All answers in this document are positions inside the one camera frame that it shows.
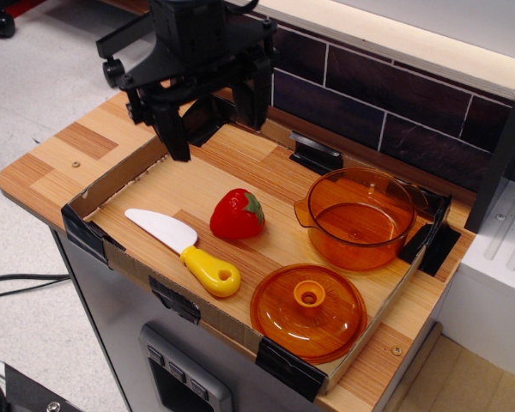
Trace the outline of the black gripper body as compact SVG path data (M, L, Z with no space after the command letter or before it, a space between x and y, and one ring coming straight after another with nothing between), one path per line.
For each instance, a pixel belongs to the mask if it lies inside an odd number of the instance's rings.
M262 49L273 66L275 22L251 19L257 1L243 5L229 1L150 1L154 49L135 68L118 79L127 91L177 80L185 94L209 94L231 88L238 75L237 56Z

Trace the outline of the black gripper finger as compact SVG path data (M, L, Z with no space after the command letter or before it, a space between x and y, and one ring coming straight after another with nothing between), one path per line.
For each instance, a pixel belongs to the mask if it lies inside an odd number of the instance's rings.
M260 130L271 99L271 59L262 49L250 49L238 55L236 63L239 70L231 89L237 121L250 129Z
M126 105L135 124L152 126L175 161L191 159L185 126L179 115L180 103L165 88L133 88L126 91Z

